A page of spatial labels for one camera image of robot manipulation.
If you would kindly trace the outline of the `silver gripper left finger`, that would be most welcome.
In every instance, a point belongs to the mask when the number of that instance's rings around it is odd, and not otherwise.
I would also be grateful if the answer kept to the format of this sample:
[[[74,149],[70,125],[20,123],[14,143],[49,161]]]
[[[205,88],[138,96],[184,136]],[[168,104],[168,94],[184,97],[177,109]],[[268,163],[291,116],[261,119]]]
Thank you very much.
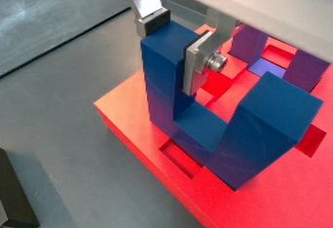
[[[141,37],[152,35],[170,22],[170,10],[162,0],[130,0],[135,15],[137,32]]]

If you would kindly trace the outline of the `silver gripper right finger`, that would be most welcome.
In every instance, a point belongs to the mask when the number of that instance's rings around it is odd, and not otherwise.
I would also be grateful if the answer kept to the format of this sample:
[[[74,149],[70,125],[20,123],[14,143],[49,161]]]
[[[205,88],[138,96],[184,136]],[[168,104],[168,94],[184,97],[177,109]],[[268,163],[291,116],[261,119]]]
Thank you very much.
[[[185,50],[184,92],[193,95],[205,85],[209,71],[220,72],[228,58],[218,53],[218,48],[232,37],[236,19],[214,8],[208,9],[206,31]]]

